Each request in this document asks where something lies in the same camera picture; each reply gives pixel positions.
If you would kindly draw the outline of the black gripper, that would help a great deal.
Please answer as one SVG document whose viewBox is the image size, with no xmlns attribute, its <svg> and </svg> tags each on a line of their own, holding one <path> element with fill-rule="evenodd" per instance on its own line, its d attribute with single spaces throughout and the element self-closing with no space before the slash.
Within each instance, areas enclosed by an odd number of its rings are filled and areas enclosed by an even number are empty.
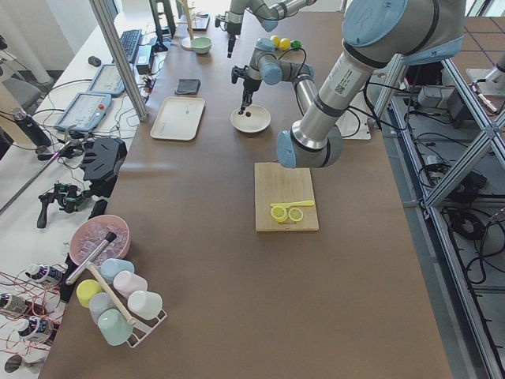
<svg viewBox="0 0 505 379">
<path fill-rule="evenodd" d="M 245 111 L 249 104 L 253 102 L 253 94 L 259 90 L 260 85 L 261 80 L 252 79 L 250 77 L 244 79 L 241 111 Z"/>
<path fill-rule="evenodd" d="M 241 22 L 226 22 L 225 23 L 226 32 L 229 35 L 228 44 L 227 44 L 227 57 L 232 58 L 232 54 L 234 52 L 234 46 L 236 43 L 236 38 L 241 34 Z"/>
</svg>

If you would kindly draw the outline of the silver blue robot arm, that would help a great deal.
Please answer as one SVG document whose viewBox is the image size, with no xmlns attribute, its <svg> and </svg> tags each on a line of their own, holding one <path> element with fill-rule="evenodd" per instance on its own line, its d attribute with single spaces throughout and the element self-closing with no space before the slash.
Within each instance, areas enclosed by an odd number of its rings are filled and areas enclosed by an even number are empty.
<svg viewBox="0 0 505 379">
<path fill-rule="evenodd" d="M 439 62 L 462 47 L 464 1 L 354 1 L 342 24 L 343 51 L 321 88 L 306 64 L 281 62 L 269 39 L 256 42 L 250 63 L 234 67 L 244 80 L 240 114 L 249 110 L 262 83 L 289 81 L 306 90 L 302 119 L 277 137 L 278 161 L 288 168 L 326 167 L 340 156 L 342 135 L 336 125 L 376 69 L 400 54 L 409 65 Z"/>
</svg>

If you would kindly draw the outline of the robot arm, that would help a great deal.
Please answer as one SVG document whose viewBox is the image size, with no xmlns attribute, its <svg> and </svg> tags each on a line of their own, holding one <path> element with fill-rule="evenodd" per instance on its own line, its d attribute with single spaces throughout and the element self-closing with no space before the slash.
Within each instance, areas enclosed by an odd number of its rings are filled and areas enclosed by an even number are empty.
<svg viewBox="0 0 505 379">
<path fill-rule="evenodd" d="M 280 20 L 295 15 L 300 9 L 312 6 L 313 0 L 276 1 L 269 6 L 263 0 L 233 0 L 224 13 L 223 24 L 228 34 L 227 57 L 232 58 L 236 38 L 241 34 L 245 11 L 249 11 L 260 22 L 262 28 L 273 31 Z"/>
</svg>

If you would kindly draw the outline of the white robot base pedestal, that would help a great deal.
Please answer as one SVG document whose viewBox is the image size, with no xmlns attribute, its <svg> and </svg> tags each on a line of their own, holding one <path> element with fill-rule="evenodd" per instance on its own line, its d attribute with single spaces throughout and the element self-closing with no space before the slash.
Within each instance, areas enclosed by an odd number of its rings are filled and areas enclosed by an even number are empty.
<svg viewBox="0 0 505 379">
<path fill-rule="evenodd" d="M 336 123 L 342 136 L 347 140 L 369 140 L 371 134 L 368 119 L 371 113 L 362 91 L 359 91 L 351 101 L 350 109 Z"/>
</svg>

